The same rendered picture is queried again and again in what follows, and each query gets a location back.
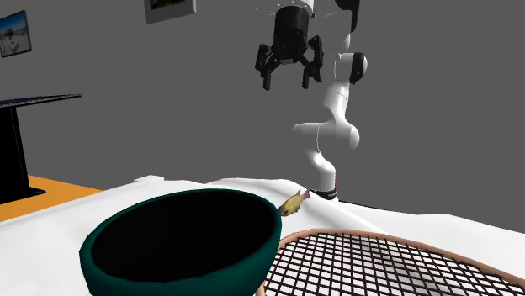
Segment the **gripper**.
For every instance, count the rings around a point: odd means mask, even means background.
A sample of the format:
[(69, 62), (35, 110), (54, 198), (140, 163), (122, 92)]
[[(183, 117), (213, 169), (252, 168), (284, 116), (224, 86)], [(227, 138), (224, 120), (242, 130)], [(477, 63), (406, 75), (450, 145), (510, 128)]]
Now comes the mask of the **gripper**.
[[(299, 6), (286, 6), (275, 14), (273, 44), (260, 44), (257, 52), (255, 69), (263, 79), (262, 87), (269, 91), (271, 74), (280, 64), (296, 63), (303, 67), (301, 86), (309, 88), (310, 78), (322, 82), (321, 68), (323, 67), (324, 52), (319, 35), (315, 35), (306, 42), (310, 15), (306, 9)], [(305, 57), (307, 48), (314, 51), (314, 58), (308, 61)]]

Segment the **yellow toy fish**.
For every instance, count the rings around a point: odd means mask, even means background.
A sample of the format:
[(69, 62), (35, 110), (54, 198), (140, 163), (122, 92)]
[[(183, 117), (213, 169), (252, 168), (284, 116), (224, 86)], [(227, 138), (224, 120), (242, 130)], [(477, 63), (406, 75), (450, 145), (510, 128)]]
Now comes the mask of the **yellow toy fish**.
[(310, 190), (306, 189), (303, 193), (298, 190), (297, 193), (289, 197), (282, 205), (278, 207), (281, 216), (289, 216), (300, 209), (301, 203), (310, 197)]

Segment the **dark green bowl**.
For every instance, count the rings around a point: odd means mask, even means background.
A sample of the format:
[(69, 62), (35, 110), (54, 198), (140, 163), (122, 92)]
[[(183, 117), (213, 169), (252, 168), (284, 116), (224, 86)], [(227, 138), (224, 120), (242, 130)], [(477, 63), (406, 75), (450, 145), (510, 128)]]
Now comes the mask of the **dark green bowl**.
[(113, 214), (86, 237), (79, 259), (92, 296), (253, 296), (281, 231), (263, 197), (194, 189)]

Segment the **black side table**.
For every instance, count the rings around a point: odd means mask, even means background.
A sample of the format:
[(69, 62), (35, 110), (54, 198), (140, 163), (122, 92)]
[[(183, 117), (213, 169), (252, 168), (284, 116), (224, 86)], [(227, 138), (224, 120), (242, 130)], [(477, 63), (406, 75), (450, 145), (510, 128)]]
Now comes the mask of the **black side table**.
[(0, 204), (45, 193), (29, 184), (17, 108), (81, 96), (76, 93), (0, 100)]

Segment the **white bed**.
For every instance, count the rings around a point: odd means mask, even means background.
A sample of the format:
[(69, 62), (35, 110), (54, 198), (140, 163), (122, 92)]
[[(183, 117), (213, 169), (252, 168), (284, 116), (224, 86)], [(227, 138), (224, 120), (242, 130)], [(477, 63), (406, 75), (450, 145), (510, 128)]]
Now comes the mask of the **white bed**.
[[(146, 176), (0, 222), (0, 296), (90, 296), (79, 249), (112, 214), (203, 184)], [(283, 223), (283, 236), (313, 228), (384, 232), (466, 256), (525, 279), (525, 234), (450, 214), (406, 214), (312, 195)]]

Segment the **white framed wall picture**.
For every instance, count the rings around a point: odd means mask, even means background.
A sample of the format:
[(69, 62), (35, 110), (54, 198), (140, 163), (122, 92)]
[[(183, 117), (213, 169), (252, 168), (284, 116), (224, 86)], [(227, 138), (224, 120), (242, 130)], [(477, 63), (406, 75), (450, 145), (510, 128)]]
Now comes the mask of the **white framed wall picture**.
[(154, 24), (197, 12), (196, 0), (143, 0), (145, 21)]

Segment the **beach wall picture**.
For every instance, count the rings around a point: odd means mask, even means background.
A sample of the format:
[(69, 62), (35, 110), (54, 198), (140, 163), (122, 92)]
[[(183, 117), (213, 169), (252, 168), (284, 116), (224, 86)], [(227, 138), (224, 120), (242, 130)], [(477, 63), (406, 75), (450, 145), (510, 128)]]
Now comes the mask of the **beach wall picture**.
[(32, 51), (27, 13), (21, 10), (0, 18), (0, 56), (15, 56)]

